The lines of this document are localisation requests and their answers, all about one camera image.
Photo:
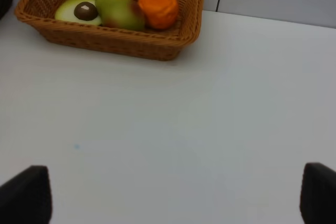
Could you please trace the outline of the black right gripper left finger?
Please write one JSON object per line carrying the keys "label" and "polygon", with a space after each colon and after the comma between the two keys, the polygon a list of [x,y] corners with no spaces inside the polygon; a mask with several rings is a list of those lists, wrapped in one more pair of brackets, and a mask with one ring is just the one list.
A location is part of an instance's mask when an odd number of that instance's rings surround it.
{"label": "black right gripper left finger", "polygon": [[51,218],[46,166],[30,166],[1,185],[1,223],[50,223]]}

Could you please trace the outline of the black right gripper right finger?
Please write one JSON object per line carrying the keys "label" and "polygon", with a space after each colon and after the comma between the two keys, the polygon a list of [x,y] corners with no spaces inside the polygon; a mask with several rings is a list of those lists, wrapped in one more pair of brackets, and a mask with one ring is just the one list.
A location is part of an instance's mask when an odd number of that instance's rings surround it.
{"label": "black right gripper right finger", "polygon": [[300,212],[304,223],[335,223],[335,171],[321,163],[303,170]]}

